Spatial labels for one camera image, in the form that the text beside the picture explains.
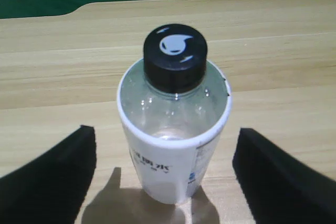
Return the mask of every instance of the white drop logo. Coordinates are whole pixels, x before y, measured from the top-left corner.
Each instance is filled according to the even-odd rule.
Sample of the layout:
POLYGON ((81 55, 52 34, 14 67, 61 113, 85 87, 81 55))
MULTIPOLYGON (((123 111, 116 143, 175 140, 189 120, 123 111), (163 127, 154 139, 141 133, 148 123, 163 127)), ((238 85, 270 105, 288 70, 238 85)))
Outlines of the white drop logo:
POLYGON ((160 41, 160 49, 166 55, 179 55, 185 50, 185 40, 192 37, 182 34, 168 35, 160 41))

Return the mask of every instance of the wooden table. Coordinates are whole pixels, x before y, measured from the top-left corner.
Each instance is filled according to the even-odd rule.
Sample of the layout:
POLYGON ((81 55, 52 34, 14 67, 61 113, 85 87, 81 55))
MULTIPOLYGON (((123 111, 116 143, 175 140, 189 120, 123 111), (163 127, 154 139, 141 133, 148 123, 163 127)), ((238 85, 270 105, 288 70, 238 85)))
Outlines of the wooden table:
POLYGON ((94 3, 0 20, 0 31, 0 176, 80 124, 94 126, 97 169, 77 223, 254 223, 232 168, 240 127, 336 179, 336 0, 94 3), (208 201, 193 205, 194 216, 190 202, 174 211, 142 195, 116 108, 117 85, 146 35, 175 22, 204 34, 233 91, 203 180, 208 201), (120 189, 108 183, 115 167, 120 189))

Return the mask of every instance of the clear plastic bottle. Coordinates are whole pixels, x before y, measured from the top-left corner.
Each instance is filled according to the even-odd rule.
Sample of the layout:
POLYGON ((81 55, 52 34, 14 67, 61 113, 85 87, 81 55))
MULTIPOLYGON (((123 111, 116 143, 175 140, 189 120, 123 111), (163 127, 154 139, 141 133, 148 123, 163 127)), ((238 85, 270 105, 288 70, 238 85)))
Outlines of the clear plastic bottle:
POLYGON ((196 156, 200 155, 199 147, 224 127, 231 106, 230 89, 221 71, 206 60, 204 37, 190 26, 158 27, 147 36, 143 53, 143 59, 131 66, 120 82, 118 109, 142 185, 153 198, 173 204, 190 197, 204 176, 218 139, 203 155, 201 168, 195 164, 196 156), (167 160, 172 157, 169 151, 177 148, 177 153, 190 147, 194 153, 186 153, 191 155, 186 161, 191 166, 186 168, 187 178, 179 178, 185 172, 169 172, 169 178, 158 175, 155 167, 175 162, 167 160), (144 171, 146 166, 153 172, 144 171), (151 183, 145 181, 148 179, 162 182, 162 186, 152 190, 151 183), (190 179, 198 179, 193 189, 187 189, 190 179), (175 184, 173 189, 167 181, 175 184), (159 195, 160 190, 167 193, 159 195))

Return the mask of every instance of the black foam pad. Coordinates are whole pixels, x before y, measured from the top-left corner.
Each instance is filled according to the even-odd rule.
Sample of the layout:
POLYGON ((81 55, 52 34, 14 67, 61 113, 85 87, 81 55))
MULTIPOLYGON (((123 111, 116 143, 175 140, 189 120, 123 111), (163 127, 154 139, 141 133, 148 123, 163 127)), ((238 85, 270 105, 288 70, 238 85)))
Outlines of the black foam pad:
POLYGON ((0 179, 0 223, 74 223, 96 168, 94 128, 0 179))
POLYGON ((258 224, 335 224, 336 182, 253 129, 241 129, 233 168, 258 224))

